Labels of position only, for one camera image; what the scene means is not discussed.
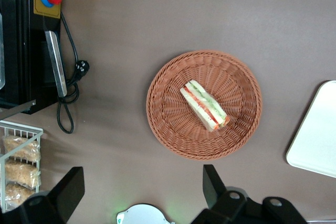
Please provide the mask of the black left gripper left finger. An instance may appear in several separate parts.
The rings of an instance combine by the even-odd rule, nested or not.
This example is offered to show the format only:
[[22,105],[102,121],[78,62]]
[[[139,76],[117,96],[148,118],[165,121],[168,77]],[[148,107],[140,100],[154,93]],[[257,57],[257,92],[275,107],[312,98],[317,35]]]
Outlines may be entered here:
[[83,167],[73,167],[49,192],[30,196],[13,211],[14,223],[67,223],[85,194]]

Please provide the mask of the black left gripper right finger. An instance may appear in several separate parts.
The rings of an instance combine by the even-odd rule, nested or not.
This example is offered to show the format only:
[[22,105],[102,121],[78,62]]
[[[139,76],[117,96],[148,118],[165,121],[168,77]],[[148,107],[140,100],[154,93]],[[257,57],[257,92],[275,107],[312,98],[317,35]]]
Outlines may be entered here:
[[203,166],[203,194],[207,208],[192,223],[243,223],[247,198],[237,188],[227,188],[213,165]]

